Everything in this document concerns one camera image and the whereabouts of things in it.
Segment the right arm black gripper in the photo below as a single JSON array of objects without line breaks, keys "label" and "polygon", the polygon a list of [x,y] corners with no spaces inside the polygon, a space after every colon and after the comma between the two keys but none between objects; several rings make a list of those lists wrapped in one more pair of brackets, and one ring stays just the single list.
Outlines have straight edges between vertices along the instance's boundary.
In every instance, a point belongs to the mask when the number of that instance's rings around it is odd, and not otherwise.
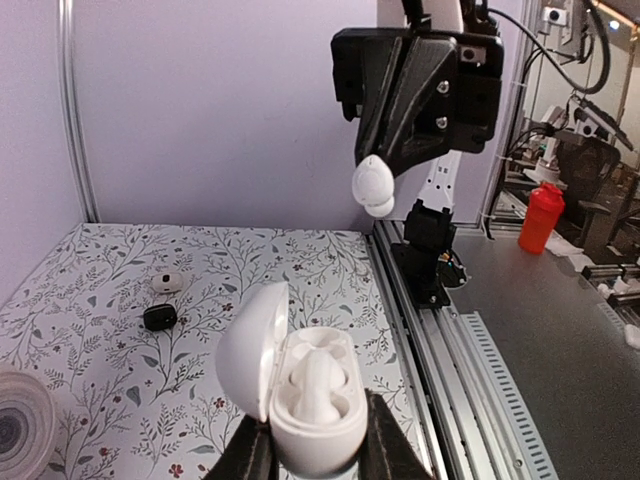
[{"label": "right arm black gripper", "polygon": [[376,155],[400,176],[451,150],[477,153],[493,137],[504,63],[498,37],[346,28],[330,48],[336,99],[344,118],[359,123],[357,165]]}]

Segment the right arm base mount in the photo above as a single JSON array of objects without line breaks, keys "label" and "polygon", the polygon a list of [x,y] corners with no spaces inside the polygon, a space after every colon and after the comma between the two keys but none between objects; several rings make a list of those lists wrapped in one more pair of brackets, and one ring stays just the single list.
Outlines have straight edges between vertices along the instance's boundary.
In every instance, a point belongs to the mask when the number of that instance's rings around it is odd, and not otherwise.
[{"label": "right arm base mount", "polygon": [[448,291],[462,288],[468,282],[466,268],[452,249],[437,254],[421,252],[406,243],[393,243],[391,253],[417,308],[434,310],[450,306]]}]

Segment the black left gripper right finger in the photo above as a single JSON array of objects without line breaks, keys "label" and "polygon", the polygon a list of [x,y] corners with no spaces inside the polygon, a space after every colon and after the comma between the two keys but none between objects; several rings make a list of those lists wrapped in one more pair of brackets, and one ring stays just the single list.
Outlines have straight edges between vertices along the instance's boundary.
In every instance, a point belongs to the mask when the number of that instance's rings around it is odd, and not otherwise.
[{"label": "black left gripper right finger", "polygon": [[365,390],[368,420],[362,443],[362,478],[431,480],[384,398]]}]

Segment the white earbud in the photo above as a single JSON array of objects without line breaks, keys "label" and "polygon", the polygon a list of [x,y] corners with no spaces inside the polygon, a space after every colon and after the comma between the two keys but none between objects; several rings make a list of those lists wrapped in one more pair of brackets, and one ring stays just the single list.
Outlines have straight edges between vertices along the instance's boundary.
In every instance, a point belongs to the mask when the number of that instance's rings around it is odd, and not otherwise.
[{"label": "white earbud", "polygon": [[395,205],[395,182],[391,169],[377,155],[365,157],[352,176],[355,201],[374,218],[383,218]]},{"label": "white earbud", "polygon": [[315,426],[332,425],[341,419],[331,395],[346,382],[346,376],[334,356],[326,350],[312,350],[291,374],[300,397],[292,416]]}]

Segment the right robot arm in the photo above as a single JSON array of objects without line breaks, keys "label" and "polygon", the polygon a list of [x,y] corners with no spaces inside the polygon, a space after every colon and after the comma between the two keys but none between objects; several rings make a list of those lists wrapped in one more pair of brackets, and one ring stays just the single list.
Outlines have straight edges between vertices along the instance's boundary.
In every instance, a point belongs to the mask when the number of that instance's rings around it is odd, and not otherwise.
[{"label": "right robot arm", "polygon": [[504,47],[484,1],[407,1],[402,27],[331,39],[343,116],[358,124],[352,191],[375,218],[374,265],[392,308],[427,466],[438,479],[502,479],[496,436],[456,343],[443,273],[454,252],[461,153],[495,134]]}]

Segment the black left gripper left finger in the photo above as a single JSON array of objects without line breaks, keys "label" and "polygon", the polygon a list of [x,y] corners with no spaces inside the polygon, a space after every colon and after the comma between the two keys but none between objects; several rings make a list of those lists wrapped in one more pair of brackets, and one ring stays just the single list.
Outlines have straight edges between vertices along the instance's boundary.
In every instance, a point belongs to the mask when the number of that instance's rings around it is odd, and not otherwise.
[{"label": "black left gripper left finger", "polygon": [[227,447],[204,480],[276,480],[279,462],[270,427],[249,415],[238,425]]}]

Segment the white oval charging case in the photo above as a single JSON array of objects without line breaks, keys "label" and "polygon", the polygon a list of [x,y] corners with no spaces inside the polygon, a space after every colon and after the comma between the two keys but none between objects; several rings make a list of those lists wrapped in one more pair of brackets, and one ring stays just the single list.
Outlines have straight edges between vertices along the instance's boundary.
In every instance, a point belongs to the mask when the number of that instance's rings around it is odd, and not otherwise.
[{"label": "white oval charging case", "polygon": [[218,383],[235,406],[270,427],[280,462],[305,479],[355,462],[368,405],[351,336],[334,327],[290,330],[289,285],[255,290],[216,349]]}]

